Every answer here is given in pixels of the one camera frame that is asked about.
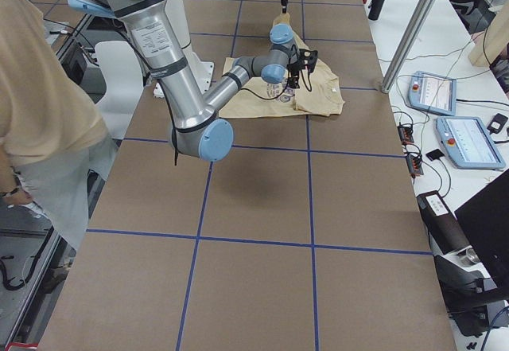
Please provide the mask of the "black water bottle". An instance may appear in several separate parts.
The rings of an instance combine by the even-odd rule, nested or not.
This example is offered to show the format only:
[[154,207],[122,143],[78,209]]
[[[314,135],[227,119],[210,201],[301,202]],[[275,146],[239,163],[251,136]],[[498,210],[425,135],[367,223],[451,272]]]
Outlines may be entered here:
[[371,0],[371,3],[368,7],[369,14],[368,19],[371,21],[377,21],[379,19],[379,15],[381,14],[383,4],[385,0]]

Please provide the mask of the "far teach pendant tablet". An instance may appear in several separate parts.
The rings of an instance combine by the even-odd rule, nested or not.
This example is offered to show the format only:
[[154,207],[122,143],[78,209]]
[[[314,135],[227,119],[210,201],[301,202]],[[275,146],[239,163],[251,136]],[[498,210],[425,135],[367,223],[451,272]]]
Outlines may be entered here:
[[457,81],[417,71],[410,78],[407,97],[413,109],[435,115],[454,116],[457,106]]

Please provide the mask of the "teach pendant tablet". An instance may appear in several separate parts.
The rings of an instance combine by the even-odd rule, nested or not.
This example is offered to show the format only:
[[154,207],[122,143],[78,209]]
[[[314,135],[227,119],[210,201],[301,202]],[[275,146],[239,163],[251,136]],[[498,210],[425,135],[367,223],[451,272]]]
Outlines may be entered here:
[[442,116],[434,120],[437,137],[458,169],[501,170],[506,166],[478,117]]
[[407,97],[413,109],[435,115],[454,116],[457,106],[457,81],[417,71],[410,78]]

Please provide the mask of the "white plastic chair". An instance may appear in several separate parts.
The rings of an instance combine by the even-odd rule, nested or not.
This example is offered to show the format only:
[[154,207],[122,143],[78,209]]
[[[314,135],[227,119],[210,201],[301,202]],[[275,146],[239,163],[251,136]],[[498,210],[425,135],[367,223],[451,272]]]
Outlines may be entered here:
[[124,139],[144,89],[142,68],[125,41],[99,42],[95,53],[106,84],[106,92],[96,106],[111,137]]

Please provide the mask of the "near teach pendant tablet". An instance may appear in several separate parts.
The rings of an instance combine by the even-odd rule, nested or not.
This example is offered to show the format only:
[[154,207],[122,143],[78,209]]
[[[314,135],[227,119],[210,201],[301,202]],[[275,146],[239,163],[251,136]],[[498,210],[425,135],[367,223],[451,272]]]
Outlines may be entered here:
[[442,116],[434,120],[437,137],[458,169],[501,170],[506,166],[478,117]]

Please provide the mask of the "black monitor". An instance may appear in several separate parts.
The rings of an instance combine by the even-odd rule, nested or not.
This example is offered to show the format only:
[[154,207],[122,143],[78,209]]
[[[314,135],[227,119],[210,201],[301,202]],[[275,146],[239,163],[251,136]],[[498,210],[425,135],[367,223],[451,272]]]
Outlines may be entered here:
[[480,262],[498,287],[508,286],[508,172],[455,211]]

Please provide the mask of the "person in beige shirt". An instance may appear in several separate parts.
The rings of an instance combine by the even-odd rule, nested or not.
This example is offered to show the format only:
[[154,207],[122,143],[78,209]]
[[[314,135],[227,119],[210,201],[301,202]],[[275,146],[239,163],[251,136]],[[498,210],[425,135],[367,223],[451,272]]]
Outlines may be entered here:
[[1,198],[39,205],[74,249],[85,236],[87,175],[107,179],[118,147],[68,78],[28,0],[1,0]]

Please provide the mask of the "aluminium frame post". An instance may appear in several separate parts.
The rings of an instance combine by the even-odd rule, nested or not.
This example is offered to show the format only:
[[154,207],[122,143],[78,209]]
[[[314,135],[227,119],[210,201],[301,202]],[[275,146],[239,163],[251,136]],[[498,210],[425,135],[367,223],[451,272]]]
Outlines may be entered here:
[[381,92],[388,94],[392,88],[434,3],[435,0],[418,0],[406,30],[402,35],[402,39],[394,53],[393,60],[383,77]]

